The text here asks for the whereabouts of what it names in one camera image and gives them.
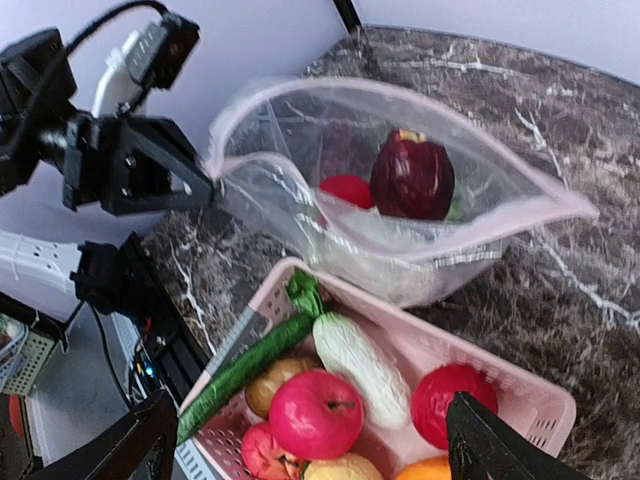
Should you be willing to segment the clear zip top bag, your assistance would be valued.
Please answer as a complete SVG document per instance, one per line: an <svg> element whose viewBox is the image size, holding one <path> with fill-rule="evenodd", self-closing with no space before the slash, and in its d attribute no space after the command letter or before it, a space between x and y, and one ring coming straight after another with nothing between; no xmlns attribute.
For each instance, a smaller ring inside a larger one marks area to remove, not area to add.
<svg viewBox="0 0 640 480"><path fill-rule="evenodd" d="M247 226L401 307L454 292L516 234L598 214L455 110L362 78L243 89L203 166Z"/></svg>

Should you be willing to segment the pale green cabbage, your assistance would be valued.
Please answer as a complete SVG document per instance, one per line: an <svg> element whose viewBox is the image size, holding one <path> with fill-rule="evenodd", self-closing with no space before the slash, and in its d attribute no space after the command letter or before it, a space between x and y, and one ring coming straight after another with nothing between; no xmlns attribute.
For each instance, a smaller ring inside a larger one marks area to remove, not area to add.
<svg viewBox="0 0 640 480"><path fill-rule="evenodd" d="M497 241L411 258L405 250L423 245L418 233L363 211L348 211L341 218L355 228L354 237L316 207L295 215L308 241L306 262L400 307L428 305L451 295L498 262L505 250Z"/></svg>

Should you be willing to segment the orange fruit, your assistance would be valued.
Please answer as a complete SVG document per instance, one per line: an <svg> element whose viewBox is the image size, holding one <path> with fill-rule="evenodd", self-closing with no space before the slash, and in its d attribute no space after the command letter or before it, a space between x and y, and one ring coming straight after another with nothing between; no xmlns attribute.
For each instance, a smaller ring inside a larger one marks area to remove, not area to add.
<svg viewBox="0 0 640 480"><path fill-rule="evenodd" d="M414 462L403 468L395 480L451 480L452 473L447 456Z"/></svg>

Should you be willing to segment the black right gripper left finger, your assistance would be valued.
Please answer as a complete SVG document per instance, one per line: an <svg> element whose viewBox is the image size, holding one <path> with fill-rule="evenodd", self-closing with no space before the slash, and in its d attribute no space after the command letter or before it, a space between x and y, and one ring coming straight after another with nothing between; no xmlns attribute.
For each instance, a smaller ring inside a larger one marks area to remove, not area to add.
<svg viewBox="0 0 640 480"><path fill-rule="evenodd" d="M60 460L28 475L30 479L128 479L155 451L154 479L172 477L178 413L165 389L150 394L101 435Z"/></svg>

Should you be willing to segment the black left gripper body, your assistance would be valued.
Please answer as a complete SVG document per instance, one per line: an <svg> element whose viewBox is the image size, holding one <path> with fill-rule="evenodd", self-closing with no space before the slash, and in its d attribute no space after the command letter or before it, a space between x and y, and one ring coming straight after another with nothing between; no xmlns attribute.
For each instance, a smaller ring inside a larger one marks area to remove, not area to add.
<svg viewBox="0 0 640 480"><path fill-rule="evenodd" d="M125 159L139 147L140 116L94 117L78 113L67 121L63 148L62 203L72 211L98 202L114 216L143 213L144 199L127 186Z"/></svg>

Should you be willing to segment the dark red fruit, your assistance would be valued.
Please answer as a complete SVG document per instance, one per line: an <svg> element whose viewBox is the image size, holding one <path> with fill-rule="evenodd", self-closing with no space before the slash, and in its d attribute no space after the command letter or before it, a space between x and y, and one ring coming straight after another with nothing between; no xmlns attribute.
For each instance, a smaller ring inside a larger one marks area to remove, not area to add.
<svg viewBox="0 0 640 480"><path fill-rule="evenodd" d="M369 185L384 216L442 221L451 205L455 173L442 145L422 133L398 129L382 146Z"/></svg>

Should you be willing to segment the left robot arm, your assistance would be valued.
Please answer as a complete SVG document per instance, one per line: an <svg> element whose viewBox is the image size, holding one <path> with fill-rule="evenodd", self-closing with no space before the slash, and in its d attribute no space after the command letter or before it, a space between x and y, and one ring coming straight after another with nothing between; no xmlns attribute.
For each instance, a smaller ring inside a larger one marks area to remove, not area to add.
<svg viewBox="0 0 640 480"><path fill-rule="evenodd" d="M107 68L106 56L124 39L122 30L114 37L98 34L71 56L71 69L79 87L79 107L93 104L98 80ZM210 119L202 92L205 72L205 43L201 41L189 56L177 85L170 92L154 93L149 99L150 112L175 120L199 150L205 146L205 123ZM132 231L147 234L164 217L162 213L145 213L116 218L97 205L73 213L61 203L61 183L57 169L40 163L27 185L17 187L1 199L1 228L52 242L91 240L118 245Z"/></svg>

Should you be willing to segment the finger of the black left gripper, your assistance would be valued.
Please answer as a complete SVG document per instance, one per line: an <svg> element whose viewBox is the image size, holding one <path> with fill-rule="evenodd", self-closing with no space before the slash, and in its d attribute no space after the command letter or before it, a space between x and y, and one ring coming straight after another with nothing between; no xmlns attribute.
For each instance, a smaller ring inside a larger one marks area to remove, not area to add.
<svg viewBox="0 0 640 480"><path fill-rule="evenodd" d="M219 194L219 183L205 180L190 191L164 189L152 193L145 188L113 188L102 198L102 209L114 216L128 216L163 211L184 211L211 206Z"/></svg>
<svg viewBox="0 0 640 480"><path fill-rule="evenodd" d="M208 180L195 148L168 118L122 119L123 180Z"/></svg>

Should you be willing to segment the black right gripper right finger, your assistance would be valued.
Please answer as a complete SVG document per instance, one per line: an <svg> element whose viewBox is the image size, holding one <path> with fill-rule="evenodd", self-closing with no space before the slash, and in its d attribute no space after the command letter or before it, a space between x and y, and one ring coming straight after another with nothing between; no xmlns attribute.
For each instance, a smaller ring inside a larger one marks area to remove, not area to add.
<svg viewBox="0 0 640 480"><path fill-rule="evenodd" d="M589 480L538 449L467 392L447 416L453 480Z"/></svg>

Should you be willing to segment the green apple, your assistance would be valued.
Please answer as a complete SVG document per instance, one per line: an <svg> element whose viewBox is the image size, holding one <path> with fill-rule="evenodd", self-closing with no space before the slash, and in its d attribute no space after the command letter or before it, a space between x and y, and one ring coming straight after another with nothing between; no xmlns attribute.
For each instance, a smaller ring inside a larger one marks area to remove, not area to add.
<svg viewBox="0 0 640 480"><path fill-rule="evenodd" d="M474 202L474 196L469 188L464 183L457 183L445 221L449 223L470 221L473 217Z"/></svg>

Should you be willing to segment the red ball fruit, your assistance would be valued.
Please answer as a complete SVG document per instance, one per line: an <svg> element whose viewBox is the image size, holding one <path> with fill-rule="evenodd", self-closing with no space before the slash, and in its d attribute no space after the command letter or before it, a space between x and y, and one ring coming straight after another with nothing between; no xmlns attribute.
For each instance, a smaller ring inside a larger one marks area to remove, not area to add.
<svg viewBox="0 0 640 480"><path fill-rule="evenodd" d="M319 189L363 210L375 207L368 182L356 175L334 175L319 184Z"/></svg>

